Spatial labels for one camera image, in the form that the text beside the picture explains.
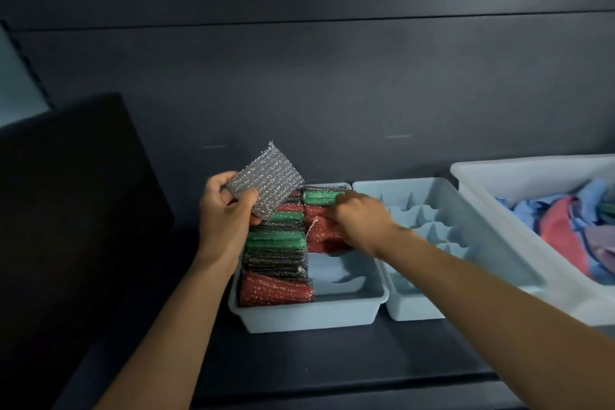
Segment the blue cloth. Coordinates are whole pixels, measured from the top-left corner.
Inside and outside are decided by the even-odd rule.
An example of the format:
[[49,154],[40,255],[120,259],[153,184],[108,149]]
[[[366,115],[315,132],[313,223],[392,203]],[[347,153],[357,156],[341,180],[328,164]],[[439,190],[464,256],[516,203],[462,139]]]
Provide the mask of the blue cloth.
[[[615,184],[610,185],[603,179],[591,179],[565,193],[555,193],[539,196],[537,198],[522,199],[514,204],[511,204],[509,199],[504,197],[497,197],[496,200],[507,208],[509,212],[514,214],[525,227],[529,228],[534,234],[540,237],[539,221],[544,213],[557,200],[569,195],[576,197],[576,201],[572,204],[570,209],[571,224],[587,251],[583,236],[585,228],[605,225],[615,226],[615,220],[603,221],[599,218],[597,213],[597,206],[599,203],[615,203]],[[596,283],[606,286],[615,286],[615,284]]]

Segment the light blue divided tray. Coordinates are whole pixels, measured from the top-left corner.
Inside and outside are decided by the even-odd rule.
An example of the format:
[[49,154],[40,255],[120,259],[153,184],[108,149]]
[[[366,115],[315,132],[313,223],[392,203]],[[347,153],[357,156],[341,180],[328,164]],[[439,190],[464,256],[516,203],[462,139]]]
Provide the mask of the light blue divided tray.
[[352,189],[379,200],[396,224],[431,245],[542,297],[546,281],[450,183],[443,178],[356,181]]

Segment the silver glitter scrub sponge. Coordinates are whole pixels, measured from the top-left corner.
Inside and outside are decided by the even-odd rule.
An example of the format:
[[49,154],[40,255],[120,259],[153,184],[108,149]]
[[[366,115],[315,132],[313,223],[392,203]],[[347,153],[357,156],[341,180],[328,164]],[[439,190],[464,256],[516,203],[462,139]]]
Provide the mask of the silver glitter scrub sponge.
[[270,220],[304,182],[295,166],[271,141],[258,157],[228,181],[226,188],[237,199],[245,190],[257,189],[258,199],[251,212],[262,220]]

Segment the white plastic bin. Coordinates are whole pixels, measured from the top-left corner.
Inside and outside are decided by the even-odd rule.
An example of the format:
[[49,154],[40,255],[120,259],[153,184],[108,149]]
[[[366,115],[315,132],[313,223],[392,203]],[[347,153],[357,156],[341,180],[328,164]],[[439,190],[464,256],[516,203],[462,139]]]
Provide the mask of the white plastic bin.
[[544,278],[543,300],[590,326],[615,326],[615,286],[581,274],[496,200],[565,193],[591,179],[615,184],[615,154],[455,163],[451,173],[461,195]]

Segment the person's right hand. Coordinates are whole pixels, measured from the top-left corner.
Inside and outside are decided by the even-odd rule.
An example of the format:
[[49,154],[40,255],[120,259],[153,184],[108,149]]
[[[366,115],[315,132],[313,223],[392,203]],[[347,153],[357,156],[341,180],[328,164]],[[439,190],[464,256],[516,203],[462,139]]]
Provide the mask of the person's right hand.
[[336,197],[357,198],[357,228],[351,238],[344,238],[345,241],[374,258],[380,257],[388,240],[400,230],[384,204],[354,190]]

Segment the red glitter scrub sponge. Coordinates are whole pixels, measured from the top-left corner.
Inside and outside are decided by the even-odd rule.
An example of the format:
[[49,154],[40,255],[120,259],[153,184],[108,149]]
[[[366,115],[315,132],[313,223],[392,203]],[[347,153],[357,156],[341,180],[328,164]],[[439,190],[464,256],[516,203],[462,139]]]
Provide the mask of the red glitter scrub sponge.
[[345,241],[341,226],[333,219],[317,216],[306,232],[307,251],[331,257],[352,251]]

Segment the light blue plastic tray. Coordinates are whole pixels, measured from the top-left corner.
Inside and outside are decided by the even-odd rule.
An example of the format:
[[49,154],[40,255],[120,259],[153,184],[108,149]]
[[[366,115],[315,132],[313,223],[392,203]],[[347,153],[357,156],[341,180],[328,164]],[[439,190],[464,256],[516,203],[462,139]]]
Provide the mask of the light blue plastic tray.
[[341,328],[373,323],[378,309],[389,298],[389,289],[375,259],[354,249],[336,258],[313,255],[310,258],[316,261],[316,280],[313,284],[316,296],[312,302],[249,308],[237,305],[240,260],[227,304],[249,333]]

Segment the person's left hand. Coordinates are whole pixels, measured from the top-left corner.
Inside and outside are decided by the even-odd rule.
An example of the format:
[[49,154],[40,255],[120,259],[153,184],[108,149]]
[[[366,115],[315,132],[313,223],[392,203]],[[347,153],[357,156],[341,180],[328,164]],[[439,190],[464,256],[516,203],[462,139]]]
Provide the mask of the person's left hand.
[[240,205],[225,206],[222,190],[237,171],[211,176],[199,203],[199,249],[197,259],[206,264],[219,261],[236,263],[246,241],[249,228],[258,226],[262,219],[252,214],[252,208]]

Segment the row of packed scouring pads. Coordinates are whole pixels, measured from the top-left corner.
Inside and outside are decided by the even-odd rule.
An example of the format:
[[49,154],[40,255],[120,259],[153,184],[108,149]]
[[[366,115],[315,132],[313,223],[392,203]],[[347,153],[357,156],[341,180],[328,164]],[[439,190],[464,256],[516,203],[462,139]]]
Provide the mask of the row of packed scouring pads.
[[306,304],[314,300],[316,261],[310,256],[327,255],[308,252],[306,232],[314,218],[327,217],[335,197],[349,189],[348,183],[301,186],[270,220],[250,227],[237,282],[238,307]]

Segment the pink cloth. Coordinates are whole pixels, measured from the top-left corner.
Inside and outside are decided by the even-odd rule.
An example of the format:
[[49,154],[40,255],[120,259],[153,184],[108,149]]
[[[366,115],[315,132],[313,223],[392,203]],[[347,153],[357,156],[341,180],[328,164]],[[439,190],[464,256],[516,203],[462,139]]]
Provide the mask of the pink cloth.
[[569,195],[553,203],[539,221],[539,235],[580,273],[591,278],[587,251],[571,224],[570,209],[575,201],[576,197]]

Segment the purple cloth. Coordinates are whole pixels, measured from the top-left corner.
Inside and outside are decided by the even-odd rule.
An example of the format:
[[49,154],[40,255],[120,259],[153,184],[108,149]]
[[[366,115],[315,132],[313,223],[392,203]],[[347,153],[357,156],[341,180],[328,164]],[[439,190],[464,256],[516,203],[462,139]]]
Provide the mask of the purple cloth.
[[585,228],[590,276],[602,284],[615,284],[615,225]]

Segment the person's left forearm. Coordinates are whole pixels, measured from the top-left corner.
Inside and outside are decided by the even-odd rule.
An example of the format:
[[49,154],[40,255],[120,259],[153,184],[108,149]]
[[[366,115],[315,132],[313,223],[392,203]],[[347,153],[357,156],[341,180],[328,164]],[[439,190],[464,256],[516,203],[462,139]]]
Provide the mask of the person's left forearm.
[[201,248],[94,410],[189,410],[241,245]]

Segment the person's right forearm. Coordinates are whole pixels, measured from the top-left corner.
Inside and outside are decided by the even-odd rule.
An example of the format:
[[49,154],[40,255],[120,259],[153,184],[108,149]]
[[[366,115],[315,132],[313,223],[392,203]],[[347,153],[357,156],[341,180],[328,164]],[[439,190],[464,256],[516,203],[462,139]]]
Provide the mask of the person's right forearm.
[[531,410],[615,410],[615,340],[409,229],[387,227],[375,253]]

